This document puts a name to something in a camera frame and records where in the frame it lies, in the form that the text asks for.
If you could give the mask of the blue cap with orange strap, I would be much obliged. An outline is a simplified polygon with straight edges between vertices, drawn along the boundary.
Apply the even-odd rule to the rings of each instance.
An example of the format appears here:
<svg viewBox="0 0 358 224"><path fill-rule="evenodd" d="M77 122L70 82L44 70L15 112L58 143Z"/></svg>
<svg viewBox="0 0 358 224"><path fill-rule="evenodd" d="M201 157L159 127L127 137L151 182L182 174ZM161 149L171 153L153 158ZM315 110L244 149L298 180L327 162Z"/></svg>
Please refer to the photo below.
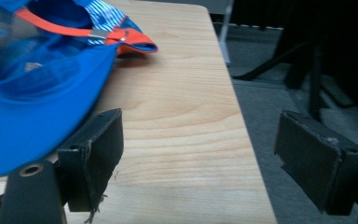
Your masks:
<svg viewBox="0 0 358 224"><path fill-rule="evenodd" d="M117 56L157 49L104 0L0 0L0 176L74 131Z"/></svg>

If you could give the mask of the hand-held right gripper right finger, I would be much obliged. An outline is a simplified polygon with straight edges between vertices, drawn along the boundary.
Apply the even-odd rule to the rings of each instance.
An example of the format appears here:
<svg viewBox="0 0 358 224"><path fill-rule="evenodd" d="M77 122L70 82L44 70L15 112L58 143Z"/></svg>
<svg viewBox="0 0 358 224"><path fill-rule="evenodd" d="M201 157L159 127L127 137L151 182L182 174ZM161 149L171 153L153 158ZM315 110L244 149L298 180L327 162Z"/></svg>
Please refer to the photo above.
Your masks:
<svg viewBox="0 0 358 224"><path fill-rule="evenodd" d="M303 114L283 110L274 154L323 213L347 216L358 205L358 145Z"/></svg>

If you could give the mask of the black metal stand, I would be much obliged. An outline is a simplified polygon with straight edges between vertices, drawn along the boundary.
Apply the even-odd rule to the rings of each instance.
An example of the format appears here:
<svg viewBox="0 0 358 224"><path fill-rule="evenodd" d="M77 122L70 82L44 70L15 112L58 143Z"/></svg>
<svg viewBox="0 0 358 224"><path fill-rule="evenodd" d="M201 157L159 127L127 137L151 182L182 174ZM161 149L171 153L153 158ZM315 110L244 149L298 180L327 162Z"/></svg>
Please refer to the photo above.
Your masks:
<svg viewBox="0 0 358 224"><path fill-rule="evenodd" d="M358 27L346 27L342 21L289 21L274 57L237 79L253 80L283 62L291 64L286 87L297 90L310 76L309 114L315 119L321 118L324 74L334 77L358 105Z"/></svg>

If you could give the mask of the grey metal table leg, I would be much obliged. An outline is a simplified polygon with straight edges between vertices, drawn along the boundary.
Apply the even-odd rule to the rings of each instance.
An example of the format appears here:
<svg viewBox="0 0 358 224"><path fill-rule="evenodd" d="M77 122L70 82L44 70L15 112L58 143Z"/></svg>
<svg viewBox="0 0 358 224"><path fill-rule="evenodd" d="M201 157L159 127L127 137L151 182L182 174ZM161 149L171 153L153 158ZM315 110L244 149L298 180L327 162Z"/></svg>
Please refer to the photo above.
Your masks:
<svg viewBox="0 0 358 224"><path fill-rule="evenodd" d="M224 13L224 17L223 17L223 23L222 23L222 27L220 30L220 34L218 36L219 47L221 49L223 59L227 65L230 65L230 63L231 63L231 60L229 58L228 49L227 49L227 33L228 33L229 21L231 18L233 5L234 5L234 0L227 0L227 4L225 7L225 13Z"/></svg>

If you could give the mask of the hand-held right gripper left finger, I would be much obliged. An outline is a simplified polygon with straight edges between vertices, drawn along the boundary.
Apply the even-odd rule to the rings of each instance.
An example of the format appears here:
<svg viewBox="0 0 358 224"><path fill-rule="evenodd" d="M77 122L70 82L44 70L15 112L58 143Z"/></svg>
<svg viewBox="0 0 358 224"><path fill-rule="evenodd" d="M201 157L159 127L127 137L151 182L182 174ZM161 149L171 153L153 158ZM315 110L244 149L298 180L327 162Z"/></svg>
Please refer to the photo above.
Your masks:
<svg viewBox="0 0 358 224"><path fill-rule="evenodd" d="M95 116L57 148L55 162L30 162L8 176L0 224L66 224L65 207L96 211L123 150L122 110Z"/></svg>

